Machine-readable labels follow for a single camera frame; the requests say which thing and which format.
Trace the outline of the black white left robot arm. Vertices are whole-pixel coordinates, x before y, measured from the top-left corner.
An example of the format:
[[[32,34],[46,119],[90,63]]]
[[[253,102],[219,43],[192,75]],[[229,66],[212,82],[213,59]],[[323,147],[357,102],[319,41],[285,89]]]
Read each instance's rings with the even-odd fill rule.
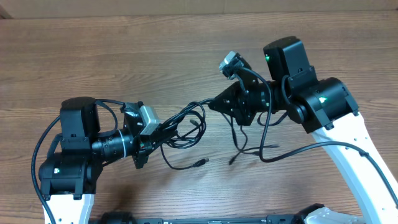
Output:
[[[115,116],[111,103],[120,107],[123,126],[102,132],[98,108]],[[39,170],[32,171],[47,223],[88,223],[105,166],[131,157],[135,168],[141,169],[150,154],[177,135],[175,126],[164,126],[141,101],[70,98],[62,102],[55,122],[62,131],[54,137]]]

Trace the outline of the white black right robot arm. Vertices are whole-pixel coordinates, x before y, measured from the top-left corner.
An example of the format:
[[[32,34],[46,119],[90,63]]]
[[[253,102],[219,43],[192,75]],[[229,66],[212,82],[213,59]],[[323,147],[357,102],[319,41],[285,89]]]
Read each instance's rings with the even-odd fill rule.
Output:
[[[271,74],[266,81],[237,52],[220,63],[220,72],[233,84],[220,93],[210,109],[249,126],[258,113],[286,111],[331,157],[354,195],[362,215],[331,211],[322,205],[294,215],[292,223],[396,223],[397,181],[382,159],[359,106],[337,78],[319,80],[302,41],[294,36],[263,49]]]

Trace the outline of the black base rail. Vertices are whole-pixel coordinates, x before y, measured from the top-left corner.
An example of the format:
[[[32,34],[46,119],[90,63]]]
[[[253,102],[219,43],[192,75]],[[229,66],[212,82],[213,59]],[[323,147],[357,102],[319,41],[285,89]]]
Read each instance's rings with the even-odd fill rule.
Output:
[[[270,214],[256,218],[134,218],[129,212],[103,214],[95,224],[311,224],[347,223],[365,224],[363,217],[334,212],[320,203],[314,203],[297,213]]]

